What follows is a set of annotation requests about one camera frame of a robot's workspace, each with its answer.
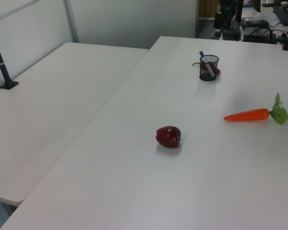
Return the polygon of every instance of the pen holder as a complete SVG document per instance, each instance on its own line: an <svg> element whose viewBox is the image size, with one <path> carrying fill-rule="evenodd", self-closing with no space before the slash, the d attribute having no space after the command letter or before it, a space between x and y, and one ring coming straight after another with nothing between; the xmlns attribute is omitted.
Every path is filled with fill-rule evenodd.
<svg viewBox="0 0 288 230"><path fill-rule="evenodd" d="M216 79L217 74L217 63L219 62L219 58L215 55L205 55L200 58L200 79L203 81L213 81ZM214 76L211 75L208 68L211 68Z"/></svg>

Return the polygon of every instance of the tabletop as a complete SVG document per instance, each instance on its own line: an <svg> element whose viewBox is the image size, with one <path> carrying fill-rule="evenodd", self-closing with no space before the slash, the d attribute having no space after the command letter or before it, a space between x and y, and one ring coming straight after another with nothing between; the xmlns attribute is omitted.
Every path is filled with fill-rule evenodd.
<svg viewBox="0 0 288 230"><path fill-rule="evenodd" d="M288 111L281 46L160 37L2 229L288 230L288 121L223 120L277 92ZM156 142L166 125L178 148Z"/></svg>
<svg viewBox="0 0 288 230"><path fill-rule="evenodd" d="M147 52L66 43L0 90L0 201L26 198Z"/></svg>

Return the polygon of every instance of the fake fruit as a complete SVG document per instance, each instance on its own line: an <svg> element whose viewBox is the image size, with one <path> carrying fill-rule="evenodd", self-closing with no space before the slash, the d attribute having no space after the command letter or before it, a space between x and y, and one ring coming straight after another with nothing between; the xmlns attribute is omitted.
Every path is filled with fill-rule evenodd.
<svg viewBox="0 0 288 230"><path fill-rule="evenodd" d="M211 67L211 69L215 75L221 74L221 71L214 65L214 63L212 63L211 61L209 61L208 63L209 63L209 65L210 65L210 67ZM204 62L200 62L200 68L208 71L208 68Z"/></svg>
<svg viewBox="0 0 288 230"><path fill-rule="evenodd" d="M165 126L157 130L156 140L167 148L176 148L180 143L181 131L174 126Z"/></svg>

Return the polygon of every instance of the carrot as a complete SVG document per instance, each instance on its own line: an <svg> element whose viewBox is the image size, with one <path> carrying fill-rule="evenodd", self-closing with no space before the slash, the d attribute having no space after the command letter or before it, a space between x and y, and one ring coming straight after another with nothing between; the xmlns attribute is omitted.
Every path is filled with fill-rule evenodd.
<svg viewBox="0 0 288 230"><path fill-rule="evenodd" d="M224 117L227 121L254 121L264 120L269 117L268 109L254 109L243 113L232 114Z"/></svg>
<svg viewBox="0 0 288 230"><path fill-rule="evenodd" d="M280 125L284 124L288 120L288 113L286 109L281 108L279 94L277 93L275 97L275 103L273 109L269 111L268 109L254 109L238 114L232 114L224 117L227 121L254 121L254 120L264 120L271 115L271 117Z"/></svg>

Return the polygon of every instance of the green leaf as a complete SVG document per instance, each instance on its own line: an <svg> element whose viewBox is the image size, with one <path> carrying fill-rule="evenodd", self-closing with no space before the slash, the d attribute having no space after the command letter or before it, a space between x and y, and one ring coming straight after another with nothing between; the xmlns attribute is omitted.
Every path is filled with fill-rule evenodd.
<svg viewBox="0 0 288 230"><path fill-rule="evenodd" d="M280 125L284 124L288 120L288 113L286 109L281 108L280 106L276 107L270 112L271 117Z"/></svg>
<svg viewBox="0 0 288 230"><path fill-rule="evenodd" d="M279 102L280 101L280 96L279 96L279 93L277 93L276 97L275 97L275 102L274 102L274 105L273 105L273 108L272 110L274 110L276 107L279 106L279 104L281 104L282 102Z"/></svg>
<svg viewBox="0 0 288 230"><path fill-rule="evenodd" d="M271 117L280 125L284 124L288 120L288 113L286 109L279 106L281 103L282 102L280 102L280 96L277 93L273 109L269 112Z"/></svg>

